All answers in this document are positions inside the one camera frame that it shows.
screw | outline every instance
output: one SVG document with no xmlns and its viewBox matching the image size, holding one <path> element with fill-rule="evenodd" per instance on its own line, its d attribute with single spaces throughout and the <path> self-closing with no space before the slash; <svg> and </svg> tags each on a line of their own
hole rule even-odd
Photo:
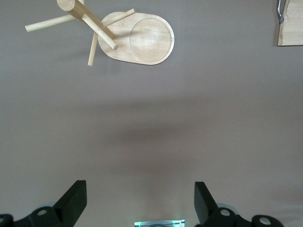
<svg viewBox="0 0 303 227">
<path fill-rule="evenodd" d="M 41 210 L 37 213 L 38 216 L 44 215 L 47 213 L 47 210 Z"/>
<path fill-rule="evenodd" d="M 268 219 L 265 218 L 265 217 L 260 218 L 259 221 L 260 221 L 263 225 L 269 226 L 269 225 L 271 224 L 270 220 L 268 220 Z"/>
<path fill-rule="evenodd" d="M 226 209 L 222 209 L 222 210 L 221 210 L 221 214 L 222 214 L 223 216 L 230 216 L 230 212 L 229 212 L 228 210 L 226 210 Z"/>
</svg>

black clamp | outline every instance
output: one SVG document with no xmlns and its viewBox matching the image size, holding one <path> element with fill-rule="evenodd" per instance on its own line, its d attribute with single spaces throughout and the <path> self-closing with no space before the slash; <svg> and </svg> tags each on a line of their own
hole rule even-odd
<svg viewBox="0 0 303 227">
<path fill-rule="evenodd" d="M 0 227 L 73 227 L 86 203 L 86 182 L 76 181 L 52 207 L 38 208 L 15 222 L 10 214 L 0 214 Z"/>
<path fill-rule="evenodd" d="M 228 208 L 219 208 L 204 182 L 195 183 L 196 227 L 284 227 L 277 219 L 256 215 L 249 222 Z"/>
</svg>

metal hook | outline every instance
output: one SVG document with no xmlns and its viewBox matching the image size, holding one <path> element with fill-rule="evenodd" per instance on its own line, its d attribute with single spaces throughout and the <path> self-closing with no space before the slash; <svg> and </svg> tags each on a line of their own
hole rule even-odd
<svg viewBox="0 0 303 227">
<path fill-rule="evenodd" d="M 280 6 L 281 6 L 281 0 L 278 0 L 277 13 L 278 13 L 278 17 L 279 17 L 279 24 L 282 24 L 284 22 L 284 17 L 280 12 Z"/>
</svg>

wooden object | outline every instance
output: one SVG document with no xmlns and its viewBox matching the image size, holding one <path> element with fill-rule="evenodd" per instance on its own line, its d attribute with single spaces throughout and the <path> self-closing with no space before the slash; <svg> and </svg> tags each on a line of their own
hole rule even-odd
<svg viewBox="0 0 303 227">
<path fill-rule="evenodd" d="M 62 10 L 68 12 L 82 22 L 84 22 L 82 17 L 86 14 L 109 37 L 114 37 L 114 34 L 107 27 L 104 27 L 99 18 L 89 11 L 89 9 L 86 8 L 79 0 L 57 0 L 57 4 Z"/>
<path fill-rule="evenodd" d="M 91 42 L 90 53 L 89 53 L 89 62 L 88 62 L 89 66 L 93 66 L 97 42 L 98 42 L 98 34 L 94 32 L 93 40 Z"/>
<path fill-rule="evenodd" d="M 108 21 L 123 12 L 107 15 L 102 21 Z M 116 60 L 145 65 L 163 62 L 171 54 L 175 37 L 169 23 L 163 18 L 144 13 L 135 13 L 108 28 L 114 33 L 114 42 L 119 45 L 113 51 L 103 39 L 98 38 L 103 52 Z"/>
<path fill-rule="evenodd" d="M 129 17 L 130 15 L 134 14 L 135 13 L 135 10 L 134 9 L 131 9 L 125 13 L 122 13 L 122 14 L 119 14 L 118 16 L 112 18 L 112 19 L 109 19 L 107 21 L 105 21 L 103 23 L 104 27 L 107 27 L 115 22 L 118 22 L 119 20 L 122 20 L 124 19 L 125 17 Z"/>
<path fill-rule="evenodd" d="M 82 16 L 82 20 L 96 32 L 113 50 L 118 48 L 118 45 L 86 14 Z"/>
<path fill-rule="evenodd" d="M 34 23 L 32 25 L 26 25 L 25 29 L 27 30 L 27 32 L 32 32 L 32 31 L 47 28 L 47 27 L 50 27 L 50 26 L 62 24 L 62 23 L 65 23 L 65 22 L 68 22 L 68 21 L 71 21 L 71 20 L 74 20 L 74 19 L 75 18 L 72 15 L 66 15 L 66 16 L 57 17 L 57 18 L 54 18 L 54 19 Z"/>
<path fill-rule="evenodd" d="M 303 0 L 285 0 L 279 46 L 303 45 Z"/>
</svg>

gray wall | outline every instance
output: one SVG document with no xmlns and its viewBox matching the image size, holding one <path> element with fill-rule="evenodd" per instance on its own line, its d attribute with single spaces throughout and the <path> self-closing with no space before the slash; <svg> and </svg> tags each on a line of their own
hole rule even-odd
<svg viewBox="0 0 303 227">
<path fill-rule="evenodd" d="M 0 2 L 0 213 L 16 219 L 77 179 L 76 226 L 182 219 L 195 181 L 217 202 L 303 225 L 303 48 L 277 47 L 275 0 L 86 0 L 100 18 L 135 8 L 175 33 L 156 66 L 116 61 L 55 0 Z"/>
</svg>

